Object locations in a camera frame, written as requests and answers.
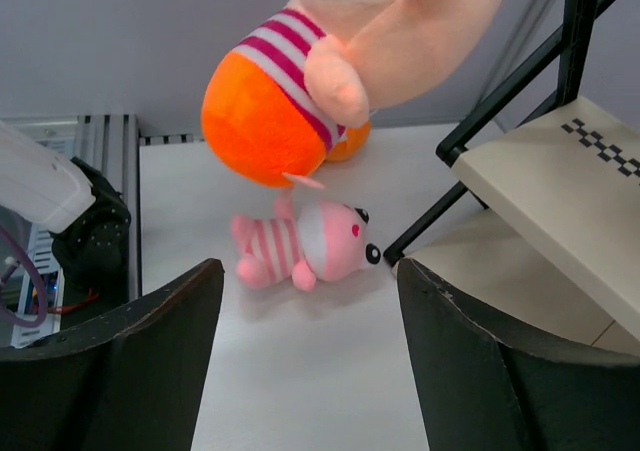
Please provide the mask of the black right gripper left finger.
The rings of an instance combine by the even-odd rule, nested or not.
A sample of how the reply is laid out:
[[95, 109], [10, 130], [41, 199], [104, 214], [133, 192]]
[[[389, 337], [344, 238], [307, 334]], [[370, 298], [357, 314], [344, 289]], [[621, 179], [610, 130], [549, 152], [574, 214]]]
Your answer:
[[4, 450], [188, 450], [224, 286], [206, 259], [159, 289], [1, 350]]

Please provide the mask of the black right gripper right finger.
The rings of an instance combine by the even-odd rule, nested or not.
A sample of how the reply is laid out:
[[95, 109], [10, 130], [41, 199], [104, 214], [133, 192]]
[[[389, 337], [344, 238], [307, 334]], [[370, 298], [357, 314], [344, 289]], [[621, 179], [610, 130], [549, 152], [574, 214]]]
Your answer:
[[397, 286], [430, 449], [638, 449], [638, 357], [531, 326], [413, 259]]

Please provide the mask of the black-haired boy doll plush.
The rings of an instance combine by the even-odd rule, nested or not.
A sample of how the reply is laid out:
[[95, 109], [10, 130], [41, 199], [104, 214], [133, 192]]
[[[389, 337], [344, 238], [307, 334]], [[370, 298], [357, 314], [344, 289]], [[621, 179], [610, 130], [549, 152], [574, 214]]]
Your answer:
[[220, 61], [204, 94], [205, 141], [269, 187], [313, 184], [353, 155], [371, 116], [440, 85], [503, 0], [289, 0]]

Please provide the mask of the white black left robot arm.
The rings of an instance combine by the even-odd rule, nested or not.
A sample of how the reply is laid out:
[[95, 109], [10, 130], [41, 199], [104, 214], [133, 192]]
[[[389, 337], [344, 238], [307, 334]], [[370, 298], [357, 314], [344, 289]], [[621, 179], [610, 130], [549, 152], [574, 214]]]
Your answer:
[[1, 205], [44, 228], [67, 282], [105, 292], [128, 271], [131, 213], [105, 176], [1, 125]]

